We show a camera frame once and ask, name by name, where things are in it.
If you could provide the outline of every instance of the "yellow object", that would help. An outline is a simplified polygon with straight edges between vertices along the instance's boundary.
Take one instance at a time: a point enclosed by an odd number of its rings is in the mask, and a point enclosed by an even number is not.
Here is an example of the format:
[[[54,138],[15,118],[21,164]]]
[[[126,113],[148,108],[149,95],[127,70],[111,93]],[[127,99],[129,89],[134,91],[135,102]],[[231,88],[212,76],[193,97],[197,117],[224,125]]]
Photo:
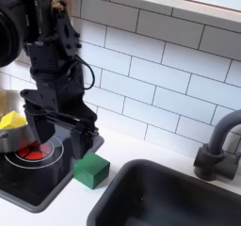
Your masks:
[[[18,128],[26,124],[26,118],[16,111],[5,115],[0,122],[0,130]]]

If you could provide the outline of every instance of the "white countertop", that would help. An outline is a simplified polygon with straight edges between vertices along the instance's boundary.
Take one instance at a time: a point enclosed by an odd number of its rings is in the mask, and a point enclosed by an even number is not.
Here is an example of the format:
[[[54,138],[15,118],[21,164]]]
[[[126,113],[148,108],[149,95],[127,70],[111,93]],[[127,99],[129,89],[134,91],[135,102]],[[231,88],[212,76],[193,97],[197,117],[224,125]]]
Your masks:
[[[193,158],[169,151],[151,143],[125,134],[113,132],[100,126],[104,145],[97,154],[111,164],[110,175],[96,189],[91,190],[76,180],[71,180],[51,205],[42,213],[31,214],[10,202],[0,199],[0,223],[8,226],[86,226],[87,217],[96,202],[103,195],[109,183],[128,161],[149,159],[174,170],[195,176]],[[224,179],[212,184],[241,194],[241,169],[230,182]]]

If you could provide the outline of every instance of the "black cable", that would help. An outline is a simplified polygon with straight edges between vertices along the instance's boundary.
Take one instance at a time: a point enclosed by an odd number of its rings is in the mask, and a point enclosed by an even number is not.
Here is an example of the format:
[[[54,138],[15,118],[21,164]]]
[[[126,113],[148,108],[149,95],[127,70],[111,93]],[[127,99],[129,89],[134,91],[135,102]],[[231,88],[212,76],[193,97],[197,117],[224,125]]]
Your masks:
[[[87,63],[85,60],[83,60],[81,57],[79,57],[78,55],[76,55],[75,58],[76,58],[81,64],[84,64],[84,65],[90,70],[93,80],[92,80],[91,85],[90,85],[88,88],[85,88],[85,87],[82,88],[82,87],[77,83],[76,80],[73,79],[73,81],[74,81],[74,82],[76,83],[76,85],[77,85],[78,87],[80,87],[81,89],[84,89],[84,90],[91,89],[91,88],[94,86],[94,84],[95,84],[94,71],[93,71],[92,68],[88,65],[88,63]]]

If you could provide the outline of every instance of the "black sink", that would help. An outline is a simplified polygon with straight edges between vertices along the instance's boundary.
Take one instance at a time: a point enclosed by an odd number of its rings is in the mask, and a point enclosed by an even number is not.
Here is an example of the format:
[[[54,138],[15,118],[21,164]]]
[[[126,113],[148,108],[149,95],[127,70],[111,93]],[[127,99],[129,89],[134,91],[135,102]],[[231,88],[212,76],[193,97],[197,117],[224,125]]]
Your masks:
[[[88,226],[241,226],[241,196],[146,160],[123,166]]]

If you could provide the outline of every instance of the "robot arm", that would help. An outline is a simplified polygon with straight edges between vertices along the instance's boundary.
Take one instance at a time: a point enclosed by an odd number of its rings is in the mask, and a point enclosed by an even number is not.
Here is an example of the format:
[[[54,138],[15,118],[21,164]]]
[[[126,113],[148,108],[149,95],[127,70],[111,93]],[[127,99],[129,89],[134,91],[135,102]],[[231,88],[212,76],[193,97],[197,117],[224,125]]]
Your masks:
[[[98,135],[97,115],[83,102],[81,45],[62,0],[0,0],[0,67],[22,48],[30,56],[37,90],[25,89],[25,115],[39,143],[55,133],[55,124],[71,131],[75,158],[82,158]]]

